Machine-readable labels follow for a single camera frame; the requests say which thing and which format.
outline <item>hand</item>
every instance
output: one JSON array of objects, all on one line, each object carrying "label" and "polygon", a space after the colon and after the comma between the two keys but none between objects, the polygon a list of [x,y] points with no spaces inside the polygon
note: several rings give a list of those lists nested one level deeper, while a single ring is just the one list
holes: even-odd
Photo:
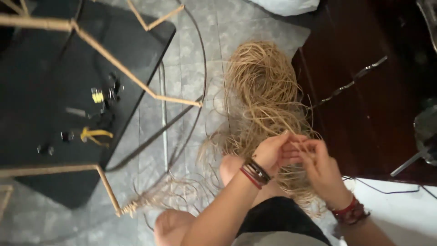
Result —
[{"label": "hand", "polygon": [[321,140],[307,140],[300,156],[309,181],[316,193],[334,210],[346,208],[352,202],[353,194],[346,188],[338,169],[337,161],[330,157],[326,144]]},{"label": "hand", "polygon": [[302,162],[299,150],[291,142],[297,144],[307,139],[306,136],[286,131],[282,135],[269,137],[261,142],[252,158],[270,176],[274,176],[282,166]]}]

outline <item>white plastic bag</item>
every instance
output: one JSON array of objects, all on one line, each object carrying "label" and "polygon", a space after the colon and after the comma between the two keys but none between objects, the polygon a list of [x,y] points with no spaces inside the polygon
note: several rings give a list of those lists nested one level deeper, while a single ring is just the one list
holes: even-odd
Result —
[{"label": "white plastic bag", "polygon": [[317,9],[320,0],[251,0],[273,14],[298,15]]}]

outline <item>black table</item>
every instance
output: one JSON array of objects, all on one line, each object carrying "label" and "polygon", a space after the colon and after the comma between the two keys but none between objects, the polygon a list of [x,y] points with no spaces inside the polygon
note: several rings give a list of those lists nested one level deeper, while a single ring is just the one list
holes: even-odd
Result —
[{"label": "black table", "polygon": [[[149,84],[175,32],[163,22],[149,32],[131,11],[102,3],[79,0],[39,1],[34,16],[74,18],[140,80]],[[143,15],[146,23],[156,18]],[[124,90],[110,107],[114,118],[105,130],[114,134],[110,147],[83,143],[77,136],[63,141],[61,132],[98,125],[99,116],[88,119],[66,108],[98,114],[91,89],[107,91],[113,85],[110,73],[119,76]],[[1,120],[0,171],[23,166],[96,163],[108,164],[144,91],[102,57],[75,33],[20,30],[0,54]],[[40,154],[39,145],[49,144],[53,154]],[[66,207],[88,201],[99,182],[96,171],[17,177],[16,180]]]}]

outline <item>black shorts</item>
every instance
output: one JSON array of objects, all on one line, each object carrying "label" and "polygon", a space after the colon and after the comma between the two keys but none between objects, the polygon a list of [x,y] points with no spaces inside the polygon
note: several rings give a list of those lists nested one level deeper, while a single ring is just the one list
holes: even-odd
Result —
[{"label": "black shorts", "polygon": [[236,235],[246,232],[292,232],[331,245],[322,230],[290,198],[273,197],[249,210]]}]

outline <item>dark wooden furniture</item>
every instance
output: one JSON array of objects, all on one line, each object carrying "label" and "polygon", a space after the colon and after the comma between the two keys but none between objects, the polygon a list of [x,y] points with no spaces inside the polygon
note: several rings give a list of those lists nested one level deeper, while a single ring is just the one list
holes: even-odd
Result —
[{"label": "dark wooden furniture", "polygon": [[[135,15],[127,10],[93,1],[40,1],[34,16],[74,18],[79,25],[147,84],[158,68],[175,32],[164,22],[146,32]],[[143,16],[146,23],[155,18]],[[102,104],[95,104],[91,89],[107,92],[119,76],[124,90],[101,121]],[[23,29],[0,54],[0,172],[2,168],[43,165],[108,164],[144,91],[75,33]],[[81,109],[97,114],[91,119],[66,111]],[[114,134],[109,148],[79,136],[63,141],[61,132],[84,127]],[[53,154],[39,154],[43,144]],[[86,203],[99,175],[96,171],[17,178],[32,189],[69,208]]]},{"label": "dark wooden furniture", "polygon": [[328,0],[311,15],[311,35],[292,63],[313,105],[366,66],[388,57],[314,110],[314,129],[341,172],[437,184],[437,167],[423,160],[396,177],[389,175],[417,153],[414,118],[421,102],[437,95],[437,56],[415,1]]}]

